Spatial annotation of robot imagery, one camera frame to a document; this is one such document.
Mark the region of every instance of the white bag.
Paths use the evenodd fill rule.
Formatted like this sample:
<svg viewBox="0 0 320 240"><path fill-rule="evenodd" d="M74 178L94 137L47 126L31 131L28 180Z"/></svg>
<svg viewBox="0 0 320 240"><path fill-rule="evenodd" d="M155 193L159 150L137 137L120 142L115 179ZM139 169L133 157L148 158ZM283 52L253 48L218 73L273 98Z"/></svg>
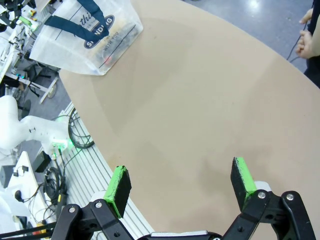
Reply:
<svg viewBox="0 0 320 240"><path fill-rule="evenodd" d="M45 22L30 58L87 75L104 75L142 32L130 0L64 0Z"/></svg>

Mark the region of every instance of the concrete floor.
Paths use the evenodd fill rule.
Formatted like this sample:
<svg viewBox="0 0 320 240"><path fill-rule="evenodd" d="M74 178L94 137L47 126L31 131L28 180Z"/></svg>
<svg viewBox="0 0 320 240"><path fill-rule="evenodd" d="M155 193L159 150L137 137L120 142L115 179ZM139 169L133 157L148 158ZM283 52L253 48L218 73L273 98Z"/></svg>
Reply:
<svg viewBox="0 0 320 240"><path fill-rule="evenodd" d="M312 5L312 0L185 0L211 14L214 14L249 33L278 54L287 58L303 28L299 20ZM300 71L306 69L306 61L293 62ZM49 85L47 79L40 79L43 85ZM30 91L26 99L31 99L30 115L52 119L70 103L70 98L61 83L54 98L39 104L39 99ZM21 150L27 151L33 161L39 151L40 143L28 141L21 144Z"/></svg>

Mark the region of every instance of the bag handle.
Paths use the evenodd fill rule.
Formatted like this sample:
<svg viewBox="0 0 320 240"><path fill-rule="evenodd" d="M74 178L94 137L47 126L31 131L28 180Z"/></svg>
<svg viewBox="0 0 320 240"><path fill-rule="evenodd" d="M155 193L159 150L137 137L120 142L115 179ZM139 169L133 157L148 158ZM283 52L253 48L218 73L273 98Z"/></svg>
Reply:
<svg viewBox="0 0 320 240"><path fill-rule="evenodd" d="M79 24L76 24L70 20L64 19L59 16L50 16L45 25L61 29L68 33L74 34L86 41L99 41L109 35L106 20L103 12L94 0L77 0L99 23L103 26L103 31L100 34L94 34L93 32L85 29Z"/></svg>

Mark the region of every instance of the bolt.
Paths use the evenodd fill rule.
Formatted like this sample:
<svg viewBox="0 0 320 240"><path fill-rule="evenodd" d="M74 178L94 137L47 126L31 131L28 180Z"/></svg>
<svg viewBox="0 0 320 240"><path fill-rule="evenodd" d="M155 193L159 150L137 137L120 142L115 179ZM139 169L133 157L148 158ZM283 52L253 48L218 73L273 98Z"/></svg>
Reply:
<svg viewBox="0 0 320 240"><path fill-rule="evenodd" d="M294 196L292 194L288 194L286 196L286 199L288 199L289 201L292 201L294 199Z"/></svg>
<svg viewBox="0 0 320 240"><path fill-rule="evenodd" d="M101 207L102 207L102 203L101 203L101 202L97 202L97 203L95 204L95 207L98 208L98 209L101 208Z"/></svg>
<svg viewBox="0 0 320 240"><path fill-rule="evenodd" d="M266 194L263 191L258 193L258 198L264 199L265 197L266 197Z"/></svg>

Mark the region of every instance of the blue oval logo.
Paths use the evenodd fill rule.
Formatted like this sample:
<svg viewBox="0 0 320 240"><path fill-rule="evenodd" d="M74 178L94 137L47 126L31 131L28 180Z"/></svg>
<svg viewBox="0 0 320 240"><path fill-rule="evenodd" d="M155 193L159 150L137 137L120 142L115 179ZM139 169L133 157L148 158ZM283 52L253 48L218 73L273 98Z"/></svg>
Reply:
<svg viewBox="0 0 320 240"><path fill-rule="evenodd" d="M112 27L112 25L114 24L115 16L109 15L109 16L106 16L104 19L105 19L106 27L107 27L107 29L109 30L109 29ZM98 22L97 25L95 25L90 32L92 32L92 33L94 33L94 34L96 34L96 35L99 35L99 34L101 34L101 33L104 31L104 28L105 28L105 27ZM94 48L100 41L101 41L101 40L85 41L85 42L84 42L84 47L85 47L86 49L92 49L92 48Z"/></svg>

